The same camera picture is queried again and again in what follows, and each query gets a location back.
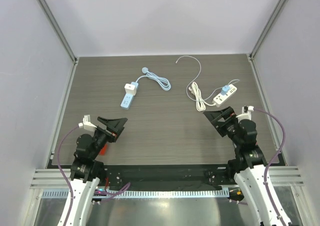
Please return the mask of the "white usb power strip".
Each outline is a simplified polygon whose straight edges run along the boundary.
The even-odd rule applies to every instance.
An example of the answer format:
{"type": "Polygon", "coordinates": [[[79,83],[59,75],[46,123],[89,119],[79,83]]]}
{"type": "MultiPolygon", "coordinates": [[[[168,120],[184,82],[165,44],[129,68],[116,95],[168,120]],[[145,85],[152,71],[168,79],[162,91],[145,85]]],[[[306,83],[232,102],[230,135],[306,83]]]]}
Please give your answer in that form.
{"type": "Polygon", "coordinates": [[[237,87],[233,84],[229,84],[230,90],[227,92],[226,95],[221,95],[220,93],[216,95],[212,102],[215,104],[215,106],[220,107],[223,103],[225,103],[233,94],[236,93],[237,87]]]}

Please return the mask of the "blue usb charger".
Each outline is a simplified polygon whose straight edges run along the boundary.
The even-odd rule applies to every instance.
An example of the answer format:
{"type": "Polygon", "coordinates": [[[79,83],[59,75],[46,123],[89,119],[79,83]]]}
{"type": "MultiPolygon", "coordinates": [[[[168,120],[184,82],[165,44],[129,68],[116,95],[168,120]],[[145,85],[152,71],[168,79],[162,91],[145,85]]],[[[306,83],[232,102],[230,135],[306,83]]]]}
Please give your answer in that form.
{"type": "Polygon", "coordinates": [[[230,90],[230,86],[229,85],[225,85],[225,86],[222,87],[220,94],[221,95],[226,95],[229,90],[230,90]]]}

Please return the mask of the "blue power strip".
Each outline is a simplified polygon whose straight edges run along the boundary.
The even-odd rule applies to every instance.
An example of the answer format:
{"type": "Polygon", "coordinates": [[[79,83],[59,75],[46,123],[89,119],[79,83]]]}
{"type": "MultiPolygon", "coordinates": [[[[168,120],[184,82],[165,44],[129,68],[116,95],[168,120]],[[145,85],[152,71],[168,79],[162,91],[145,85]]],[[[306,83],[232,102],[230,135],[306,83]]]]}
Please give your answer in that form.
{"type": "Polygon", "coordinates": [[[126,93],[121,104],[120,104],[120,107],[128,110],[131,106],[133,99],[134,99],[134,95],[132,95],[130,93],[126,93]]]}

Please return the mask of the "white cube charger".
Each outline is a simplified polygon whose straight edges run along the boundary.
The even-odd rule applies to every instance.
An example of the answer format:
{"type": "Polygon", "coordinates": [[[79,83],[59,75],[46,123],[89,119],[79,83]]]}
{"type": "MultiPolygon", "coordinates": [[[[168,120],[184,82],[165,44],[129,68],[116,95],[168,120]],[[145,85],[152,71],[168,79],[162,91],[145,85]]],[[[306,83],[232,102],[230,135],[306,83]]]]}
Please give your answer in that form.
{"type": "Polygon", "coordinates": [[[138,90],[138,82],[131,82],[130,84],[125,84],[124,89],[127,94],[135,96],[138,90]]]}

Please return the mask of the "red cube socket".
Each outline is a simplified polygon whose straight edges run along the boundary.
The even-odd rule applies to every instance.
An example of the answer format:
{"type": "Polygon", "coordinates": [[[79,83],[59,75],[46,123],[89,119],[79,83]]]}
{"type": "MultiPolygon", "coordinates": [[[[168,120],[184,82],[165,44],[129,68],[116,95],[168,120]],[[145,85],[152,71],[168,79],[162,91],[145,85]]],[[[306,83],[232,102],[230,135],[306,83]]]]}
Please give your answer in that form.
{"type": "Polygon", "coordinates": [[[99,152],[99,155],[105,155],[106,151],[107,151],[108,145],[105,144],[104,147],[101,149],[101,151],[99,152]]]}

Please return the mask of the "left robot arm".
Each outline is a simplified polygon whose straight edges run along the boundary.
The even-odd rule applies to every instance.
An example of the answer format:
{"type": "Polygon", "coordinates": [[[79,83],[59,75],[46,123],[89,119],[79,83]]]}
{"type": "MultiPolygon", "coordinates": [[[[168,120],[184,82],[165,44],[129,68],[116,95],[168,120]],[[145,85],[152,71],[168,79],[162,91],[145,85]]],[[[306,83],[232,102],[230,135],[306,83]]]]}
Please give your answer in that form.
{"type": "Polygon", "coordinates": [[[92,136],[83,134],[78,137],[73,154],[74,161],[70,167],[70,177],[64,173],[60,157],[57,157],[58,168],[69,188],[58,225],[86,224],[96,187],[102,185],[107,178],[104,163],[97,161],[96,157],[107,143],[117,141],[128,119],[98,117],[97,120],[105,126],[105,129],[92,124],[89,115],[85,115],[82,122],[72,129],[75,131],[83,128],[94,134],[92,136]]]}

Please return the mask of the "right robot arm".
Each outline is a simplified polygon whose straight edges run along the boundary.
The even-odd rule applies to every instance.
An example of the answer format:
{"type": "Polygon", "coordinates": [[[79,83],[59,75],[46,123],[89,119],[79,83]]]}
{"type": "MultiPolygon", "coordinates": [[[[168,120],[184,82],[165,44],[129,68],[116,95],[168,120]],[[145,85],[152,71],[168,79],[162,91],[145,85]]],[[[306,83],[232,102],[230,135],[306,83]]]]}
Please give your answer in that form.
{"type": "Polygon", "coordinates": [[[252,120],[253,106],[244,106],[236,115],[232,107],[205,111],[221,137],[227,136],[234,145],[235,158],[227,163],[225,177],[237,184],[258,225],[292,225],[270,179],[271,162],[257,143],[257,125],[252,120]]]}

